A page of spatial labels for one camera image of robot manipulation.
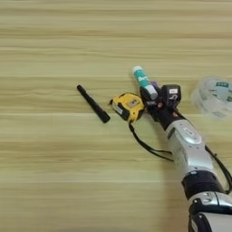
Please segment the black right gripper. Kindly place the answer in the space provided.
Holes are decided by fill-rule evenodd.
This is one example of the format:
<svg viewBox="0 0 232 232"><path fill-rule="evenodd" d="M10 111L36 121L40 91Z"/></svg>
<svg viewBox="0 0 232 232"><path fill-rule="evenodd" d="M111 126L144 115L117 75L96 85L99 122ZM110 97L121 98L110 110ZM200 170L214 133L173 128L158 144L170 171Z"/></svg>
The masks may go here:
<svg viewBox="0 0 232 232"><path fill-rule="evenodd" d="M185 117L176 108L167 107L163 103L160 88L155 90L154 88L146 89L140 87L140 97L148 114L161 125L163 130L166 130L174 121L185 120Z"/></svg>

